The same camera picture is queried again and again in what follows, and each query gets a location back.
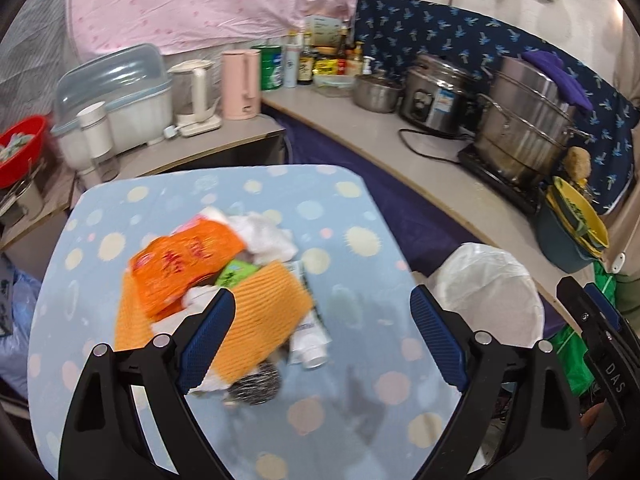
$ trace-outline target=power cord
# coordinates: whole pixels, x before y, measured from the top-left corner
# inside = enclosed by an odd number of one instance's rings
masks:
[[[428,155],[427,153],[421,153],[421,152],[417,151],[406,140],[406,138],[403,135],[404,132],[409,132],[411,134],[420,134],[420,135],[426,135],[426,136],[431,136],[431,137],[437,137],[439,139],[450,139],[450,140],[472,140],[473,139],[473,137],[471,135],[468,135],[468,134],[460,134],[458,136],[443,136],[443,135],[438,135],[438,134],[430,134],[429,132],[423,132],[421,130],[412,130],[411,128],[400,128],[398,130],[398,137],[400,137],[400,140],[402,141],[402,143],[411,152],[415,153],[416,155],[423,156],[424,158],[428,158],[429,160],[437,160],[438,162],[449,162],[451,164],[457,164],[457,165],[460,164],[457,160],[451,160],[450,158],[443,158],[441,156]]]

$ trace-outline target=blue bowl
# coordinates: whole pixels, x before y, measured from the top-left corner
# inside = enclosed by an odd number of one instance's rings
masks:
[[[541,202],[533,224],[536,240],[546,259],[567,274],[573,274],[594,262],[596,258],[580,247],[565,230],[548,202],[544,199]]]

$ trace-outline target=cardboard box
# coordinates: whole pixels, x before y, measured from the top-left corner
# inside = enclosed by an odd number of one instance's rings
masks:
[[[311,31],[313,46],[338,46],[340,26],[342,22],[337,18],[327,16],[307,16],[305,29]]]

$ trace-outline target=light blue polka dot tablecloth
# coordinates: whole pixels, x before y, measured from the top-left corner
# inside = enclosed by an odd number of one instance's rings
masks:
[[[205,205],[266,212],[292,231],[333,339],[322,367],[280,366],[282,389],[264,405],[229,408],[219,393],[188,396],[225,466],[236,479],[412,479],[460,396],[412,321],[411,274],[363,181],[334,166],[186,171],[111,182],[82,196],[47,269],[31,330],[31,421],[48,471],[57,476],[66,410],[88,353],[113,343],[127,261]],[[174,470],[143,390],[134,395],[156,463]]]

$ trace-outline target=yellow bowl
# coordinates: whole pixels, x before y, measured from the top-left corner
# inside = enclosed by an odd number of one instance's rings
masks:
[[[564,229],[571,235],[571,238],[573,238],[578,245],[580,245],[594,258],[601,259],[602,251],[591,245],[587,240],[585,240],[584,237],[581,237],[580,235],[578,235],[578,233],[575,232],[575,229],[571,226],[571,224],[569,224],[567,219],[562,214],[562,211],[560,211],[558,203],[556,202],[556,199],[553,196],[553,193],[551,193],[550,189],[546,192],[546,201],[551,206],[551,209],[556,214],[556,217],[558,217],[560,223],[562,224],[562,227],[564,227]]]
[[[585,224],[587,224],[589,236],[593,238],[594,242],[603,248],[608,248],[609,232],[589,201],[571,184],[558,176],[554,177],[554,186],[570,210],[578,209],[580,211]]]

